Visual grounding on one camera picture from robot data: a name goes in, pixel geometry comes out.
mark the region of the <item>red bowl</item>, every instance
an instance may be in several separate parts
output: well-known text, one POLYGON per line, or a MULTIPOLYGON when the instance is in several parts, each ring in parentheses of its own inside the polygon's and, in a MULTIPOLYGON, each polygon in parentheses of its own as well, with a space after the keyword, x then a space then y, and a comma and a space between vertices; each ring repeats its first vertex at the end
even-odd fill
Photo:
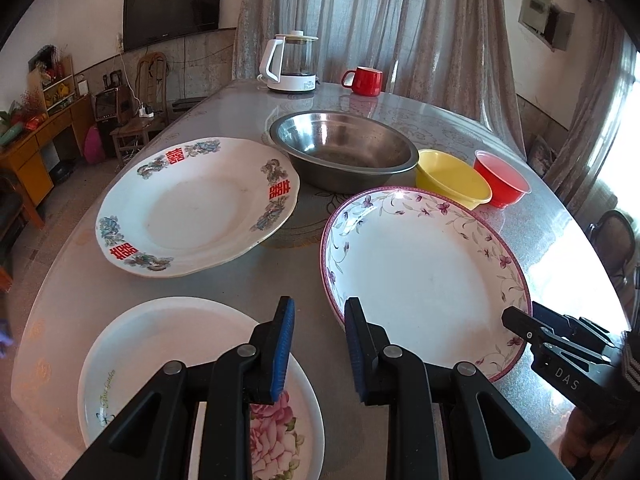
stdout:
POLYGON ((515 204, 525 194, 531 193, 526 179, 511 164, 493 153, 478 150, 474 170, 480 173, 491 186, 493 196, 489 204, 504 209, 515 204))

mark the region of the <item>shelf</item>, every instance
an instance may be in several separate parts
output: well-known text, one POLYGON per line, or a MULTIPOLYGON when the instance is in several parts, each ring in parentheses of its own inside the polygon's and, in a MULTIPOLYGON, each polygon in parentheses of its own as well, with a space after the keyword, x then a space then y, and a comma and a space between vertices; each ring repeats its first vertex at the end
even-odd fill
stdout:
POLYGON ((55 83, 51 83, 50 85, 47 85, 45 87, 42 88, 43 92, 46 92, 47 90, 53 88, 55 85, 62 83, 63 81, 66 81, 67 79, 69 79, 70 77, 72 77, 73 74, 69 74, 66 77, 63 77, 62 79, 58 79, 55 83))
POLYGON ((58 106, 60 103, 65 102, 65 101, 66 101, 66 100, 68 100, 70 97, 73 97, 73 96, 75 96, 75 95, 76 95, 76 94, 71 93, 71 94, 69 94, 68 96, 66 96, 65 98, 60 99, 60 101, 56 101, 56 102, 55 102, 55 103, 53 103, 49 108, 47 108, 47 112, 48 112, 49 110, 51 110, 52 108, 55 108, 56 106, 58 106))

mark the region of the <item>floor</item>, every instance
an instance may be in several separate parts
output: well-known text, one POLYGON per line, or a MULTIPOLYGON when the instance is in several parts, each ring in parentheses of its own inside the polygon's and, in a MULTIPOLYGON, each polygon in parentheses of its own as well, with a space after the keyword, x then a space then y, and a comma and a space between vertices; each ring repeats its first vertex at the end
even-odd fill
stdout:
POLYGON ((12 249, 14 284, 2 298, 4 305, 0 306, 0 318, 8 316, 15 343, 8 348, 6 358, 0 359, 0 429, 36 480, 61 478, 66 471, 56 468, 56 464, 66 461, 60 457, 64 450, 57 439, 31 422, 12 401, 14 357, 49 267, 76 224, 117 173, 115 159, 96 166, 80 162, 71 177, 54 187, 45 199, 46 227, 39 231, 28 224, 12 249), (53 464, 53 470, 42 463, 40 457, 44 456, 53 464))

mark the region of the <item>white wall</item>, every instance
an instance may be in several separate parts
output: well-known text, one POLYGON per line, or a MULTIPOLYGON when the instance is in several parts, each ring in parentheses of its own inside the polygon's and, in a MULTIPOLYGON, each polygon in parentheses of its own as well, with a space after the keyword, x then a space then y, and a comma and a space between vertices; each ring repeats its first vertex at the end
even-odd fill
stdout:
MULTIPOLYGON (((242 0, 220 1, 220 28, 235 27, 242 0)), ((0 50, 0 110, 26 88, 27 63, 45 44, 71 54, 74 70, 116 54, 123 0, 35 0, 0 50)))
POLYGON ((575 13, 567 51, 552 52, 518 23, 522 0, 504 0, 516 92, 568 128, 588 63, 593 11, 587 0, 553 0, 575 13))

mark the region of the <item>tv screen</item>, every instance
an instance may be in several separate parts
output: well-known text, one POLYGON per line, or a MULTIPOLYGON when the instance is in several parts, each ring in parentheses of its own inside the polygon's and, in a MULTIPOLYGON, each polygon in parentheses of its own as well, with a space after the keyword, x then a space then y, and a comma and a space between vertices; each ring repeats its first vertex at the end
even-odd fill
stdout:
POLYGON ((218 28, 220 0, 124 0, 124 50, 218 28))

